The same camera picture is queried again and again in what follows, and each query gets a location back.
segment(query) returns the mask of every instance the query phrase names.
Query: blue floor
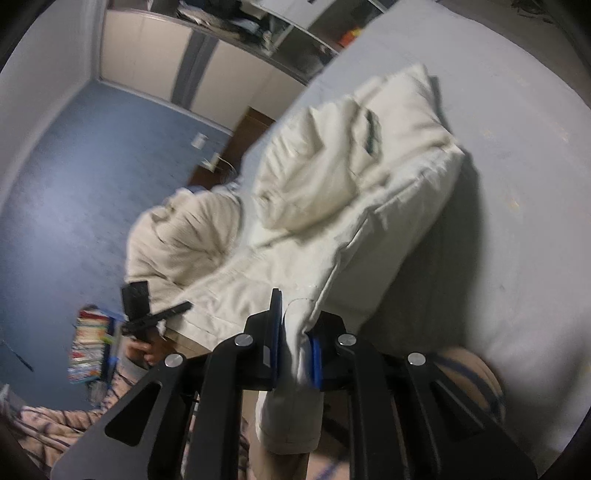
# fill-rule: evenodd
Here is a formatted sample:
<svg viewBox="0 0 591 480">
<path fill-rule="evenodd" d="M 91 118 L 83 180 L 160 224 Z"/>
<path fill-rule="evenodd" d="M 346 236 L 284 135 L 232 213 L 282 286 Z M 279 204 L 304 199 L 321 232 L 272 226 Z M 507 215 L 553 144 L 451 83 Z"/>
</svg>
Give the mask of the blue floor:
<svg viewBox="0 0 591 480">
<path fill-rule="evenodd" d="M 208 137 L 201 151 L 191 146 Z M 186 184 L 228 136 L 100 83 L 86 86 L 23 168 L 0 218 L 0 382 L 26 402 L 88 408 L 66 378 L 77 310 L 121 311 L 125 241 L 145 209 Z"/>
</svg>

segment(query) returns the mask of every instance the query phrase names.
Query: black metal frame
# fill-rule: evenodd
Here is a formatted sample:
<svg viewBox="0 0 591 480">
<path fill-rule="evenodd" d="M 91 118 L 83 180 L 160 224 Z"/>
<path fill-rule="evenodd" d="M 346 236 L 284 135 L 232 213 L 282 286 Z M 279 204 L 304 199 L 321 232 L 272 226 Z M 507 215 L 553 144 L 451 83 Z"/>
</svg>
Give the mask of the black metal frame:
<svg viewBox="0 0 591 480">
<path fill-rule="evenodd" d="M 184 478 L 234 480 L 242 390 L 275 387 L 281 312 L 275 289 L 243 334 L 207 355 L 160 362 L 64 454 L 52 480 L 179 478 L 196 395 Z M 349 393 L 353 480 L 537 478 L 501 427 L 424 357 L 411 364 L 382 355 L 326 312 L 310 335 L 322 355 L 321 390 Z"/>
</svg>

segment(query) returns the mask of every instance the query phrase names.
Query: orange object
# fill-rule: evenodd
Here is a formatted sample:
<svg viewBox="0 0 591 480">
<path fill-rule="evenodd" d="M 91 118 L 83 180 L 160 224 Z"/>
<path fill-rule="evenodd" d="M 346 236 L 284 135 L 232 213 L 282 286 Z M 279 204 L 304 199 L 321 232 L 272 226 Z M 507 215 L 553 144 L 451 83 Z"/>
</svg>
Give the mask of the orange object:
<svg viewBox="0 0 591 480">
<path fill-rule="evenodd" d="M 345 48 L 347 45 L 349 45 L 353 40 L 355 40 L 358 36 L 361 35 L 361 32 L 363 31 L 363 28 L 353 28 L 351 30 L 349 30 L 347 33 L 345 33 L 339 40 L 339 45 L 343 48 Z"/>
</svg>

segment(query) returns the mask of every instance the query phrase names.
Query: mattress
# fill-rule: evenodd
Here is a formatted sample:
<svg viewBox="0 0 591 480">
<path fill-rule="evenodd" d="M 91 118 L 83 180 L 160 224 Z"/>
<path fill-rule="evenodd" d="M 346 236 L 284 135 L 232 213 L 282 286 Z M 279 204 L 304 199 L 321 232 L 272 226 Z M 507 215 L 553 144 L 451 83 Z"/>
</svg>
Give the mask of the mattress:
<svg viewBox="0 0 591 480">
<path fill-rule="evenodd" d="M 392 353 L 471 349 L 501 380 L 520 445 L 559 452 L 591 404 L 591 111 L 502 36 L 431 0 L 400 0 L 285 117 L 414 63 L 427 66 L 468 159 L 363 334 Z M 272 132 L 243 159 L 243 246 Z"/>
</svg>

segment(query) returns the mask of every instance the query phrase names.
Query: screw head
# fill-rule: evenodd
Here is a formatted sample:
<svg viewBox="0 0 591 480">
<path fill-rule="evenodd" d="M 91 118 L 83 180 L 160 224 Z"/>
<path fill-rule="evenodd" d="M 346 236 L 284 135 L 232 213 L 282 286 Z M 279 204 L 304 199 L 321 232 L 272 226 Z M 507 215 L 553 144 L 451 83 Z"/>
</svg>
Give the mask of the screw head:
<svg viewBox="0 0 591 480">
<path fill-rule="evenodd" d="M 420 367 L 424 365 L 427 359 L 422 353 L 413 352 L 408 356 L 408 363 L 414 365 L 415 367 Z"/>
<path fill-rule="evenodd" d="M 342 346 L 351 346 L 357 343 L 355 335 L 351 335 L 350 333 L 344 333 L 343 335 L 339 335 L 336 341 L 339 343 L 339 345 Z"/>
<path fill-rule="evenodd" d="M 252 342 L 254 342 L 254 338 L 247 333 L 241 333 L 234 339 L 237 346 L 249 346 Z"/>
<path fill-rule="evenodd" d="M 178 353 L 171 353 L 164 359 L 164 365 L 170 368 L 178 367 L 183 363 L 183 357 Z"/>
</svg>

